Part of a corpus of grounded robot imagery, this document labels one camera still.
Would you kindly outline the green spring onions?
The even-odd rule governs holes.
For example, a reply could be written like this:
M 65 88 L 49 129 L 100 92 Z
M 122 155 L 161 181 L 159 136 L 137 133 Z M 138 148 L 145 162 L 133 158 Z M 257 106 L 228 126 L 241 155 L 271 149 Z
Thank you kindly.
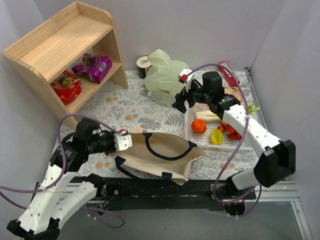
M 193 107 L 195 118 L 201 119 L 205 122 L 215 122 L 220 121 L 221 119 L 214 113 L 209 110 L 209 107 L 203 103 L 196 103 Z M 250 116 L 253 116 L 256 111 L 260 110 L 260 107 L 252 103 L 248 105 L 248 112 Z

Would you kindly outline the orange tangerine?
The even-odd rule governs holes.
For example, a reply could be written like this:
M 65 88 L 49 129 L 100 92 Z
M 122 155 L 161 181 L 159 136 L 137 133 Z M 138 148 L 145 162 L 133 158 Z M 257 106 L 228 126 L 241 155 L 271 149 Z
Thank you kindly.
M 191 129 L 195 134 L 203 134 L 207 131 L 207 124 L 203 119 L 195 119 L 191 123 Z

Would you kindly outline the light green plastic bag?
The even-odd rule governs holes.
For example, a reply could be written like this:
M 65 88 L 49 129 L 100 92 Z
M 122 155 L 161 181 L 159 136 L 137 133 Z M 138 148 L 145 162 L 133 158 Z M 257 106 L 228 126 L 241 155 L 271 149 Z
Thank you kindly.
M 189 69 L 187 63 L 171 60 L 163 50 L 157 49 L 148 56 L 151 63 L 143 83 L 149 92 L 165 91 L 175 96 L 184 85 L 178 78 L 183 69 Z

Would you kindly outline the yellow bell pepper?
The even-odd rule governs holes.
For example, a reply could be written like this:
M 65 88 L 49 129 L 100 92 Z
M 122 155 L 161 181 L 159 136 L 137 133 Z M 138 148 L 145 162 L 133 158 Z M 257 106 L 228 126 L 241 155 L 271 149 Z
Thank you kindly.
M 222 145 L 223 133 L 219 129 L 213 129 L 210 135 L 210 140 L 213 145 Z

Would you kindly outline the beige canvas tote bag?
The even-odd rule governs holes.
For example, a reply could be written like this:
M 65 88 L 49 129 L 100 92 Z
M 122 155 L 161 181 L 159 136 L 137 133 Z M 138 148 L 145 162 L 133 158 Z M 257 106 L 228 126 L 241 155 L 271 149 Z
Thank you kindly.
M 139 126 L 131 127 L 128 133 L 131 135 L 132 147 L 110 155 L 119 171 L 138 181 L 139 177 L 123 167 L 182 186 L 188 181 L 192 162 L 207 155 L 196 143 L 176 134 L 151 132 Z

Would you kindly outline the red snack packet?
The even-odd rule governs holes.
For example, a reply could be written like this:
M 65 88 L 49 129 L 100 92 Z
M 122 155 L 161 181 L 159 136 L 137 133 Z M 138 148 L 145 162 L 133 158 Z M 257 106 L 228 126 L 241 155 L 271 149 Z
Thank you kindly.
M 64 105 L 74 101 L 82 91 L 81 80 L 67 70 L 62 72 L 50 85 Z

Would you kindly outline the purple snack packet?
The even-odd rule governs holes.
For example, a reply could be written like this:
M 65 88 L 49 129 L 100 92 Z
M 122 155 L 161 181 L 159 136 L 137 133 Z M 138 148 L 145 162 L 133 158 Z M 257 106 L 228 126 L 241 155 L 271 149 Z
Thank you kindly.
M 73 73 L 93 83 L 100 84 L 107 76 L 113 62 L 109 56 L 85 53 L 82 61 L 71 69 Z

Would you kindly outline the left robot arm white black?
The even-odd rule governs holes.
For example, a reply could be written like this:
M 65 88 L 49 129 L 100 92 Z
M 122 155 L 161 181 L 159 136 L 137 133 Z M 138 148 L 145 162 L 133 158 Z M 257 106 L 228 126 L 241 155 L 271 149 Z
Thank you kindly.
M 75 132 L 58 138 L 40 187 L 25 207 L 24 213 L 11 220 L 7 230 L 24 240 L 56 240 L 69 218 L 89 200 L 101 200 L 106 196 L 106 181 L 97 174 L 82 179 L 80 186 L 63 201 L 59 201 L 65 188 L 76 176 L 89 155 L 121 152 L 132 147 L 132 137 L 125 129 L 115 130 L 102 122 L 83 117 Z

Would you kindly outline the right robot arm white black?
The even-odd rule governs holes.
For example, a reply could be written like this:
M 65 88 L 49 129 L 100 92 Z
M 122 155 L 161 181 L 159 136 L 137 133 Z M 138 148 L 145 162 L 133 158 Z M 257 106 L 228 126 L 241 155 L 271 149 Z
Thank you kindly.
M 281 140 L 255 119 L 249 117 L 241 102 L 226 94 L 222 78 L 216 71 L 202 74 L 202 83 L 194 79 L 190 69 L 183 69 L 178 80 L 185 86 L 175 96 L 173 108 L 182 113 L 196 103 L 206 104 L 209 110 L 233 127 L 258 156 L 255 167 L 227 178 L 226 184 L 216 192 L 237 199 L 245 190 L 261 185 L 271 187 L 296 172 L 296 146 L 291 140 Z

